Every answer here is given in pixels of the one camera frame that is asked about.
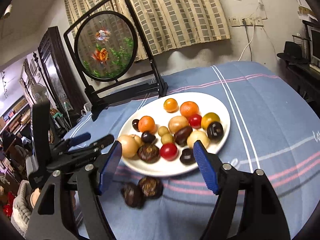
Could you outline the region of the person left hand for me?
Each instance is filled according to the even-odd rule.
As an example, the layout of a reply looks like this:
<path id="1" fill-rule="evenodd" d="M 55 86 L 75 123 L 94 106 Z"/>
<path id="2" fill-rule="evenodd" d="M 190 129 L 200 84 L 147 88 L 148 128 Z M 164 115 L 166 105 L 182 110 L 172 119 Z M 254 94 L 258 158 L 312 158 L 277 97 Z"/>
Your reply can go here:
<path id="1" fill-rule="evenodd" d="M 34 208 L 35 205 L 36 205 L 36 202 L 39 198 L 41 194 L 41 191 L 39 190 L 39 188 L 36 188 L 30 195 L 30 204 L 31 204 L 31 207 Z"/>

